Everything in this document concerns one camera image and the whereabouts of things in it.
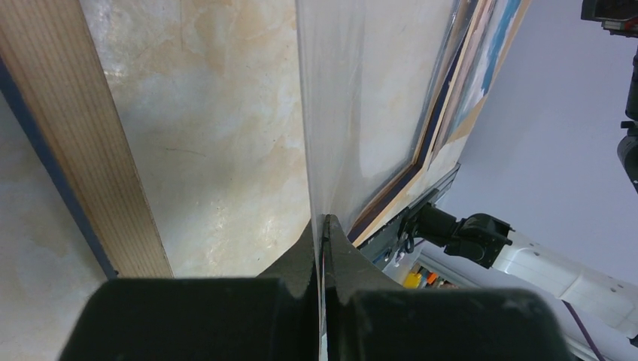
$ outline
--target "marble surface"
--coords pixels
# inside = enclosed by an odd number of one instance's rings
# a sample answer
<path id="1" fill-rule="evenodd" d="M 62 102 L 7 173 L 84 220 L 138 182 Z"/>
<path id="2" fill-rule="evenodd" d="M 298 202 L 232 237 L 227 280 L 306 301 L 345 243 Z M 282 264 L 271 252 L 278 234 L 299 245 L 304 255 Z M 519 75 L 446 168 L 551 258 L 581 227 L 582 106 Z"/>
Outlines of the marble surface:
<path id="1" fill-rule="evenodd" d="M 105 280 L 0 96 L 0 359 L 55 359 Z"/>
<path id="2" fill-rule="evenodd" d="M 258 274 L 310 217 L 294 1 L 81 4 L 175 276 Z"/>

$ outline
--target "purple cable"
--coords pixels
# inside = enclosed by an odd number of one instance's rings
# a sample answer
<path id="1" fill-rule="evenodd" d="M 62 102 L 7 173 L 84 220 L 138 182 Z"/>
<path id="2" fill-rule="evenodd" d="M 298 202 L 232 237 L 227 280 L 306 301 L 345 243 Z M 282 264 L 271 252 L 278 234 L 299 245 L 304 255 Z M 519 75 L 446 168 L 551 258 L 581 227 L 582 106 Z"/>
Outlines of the purple cable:
<path id="1" fill-rule="evenodd" d="M 580 320 L 580 317 L 576 313 L 576 310 L 574 309 L 572 304 L 564 300 L 563 300 L 563 303 L 565 304 L 565 306 L 567 306 L 567 309 L 570 310 L 570 313 L 572 314 L 572 317 L 574 317 L 574 320 L 576 321 L 576 324 L 578 325 L 580 332 L 582 332 L 582 335 L 585 337 L 585 340 L 589 344 L 589 348 L 596 354 L 598 361 L 605 361 L 605 358 L 598 350 L 598 347 L 596 347 L 596 345 L 594 344 L 594 340 L 591 339 L 589 332 L 587 332 L 585 325 L 582 324 L 582 321 Z"/>

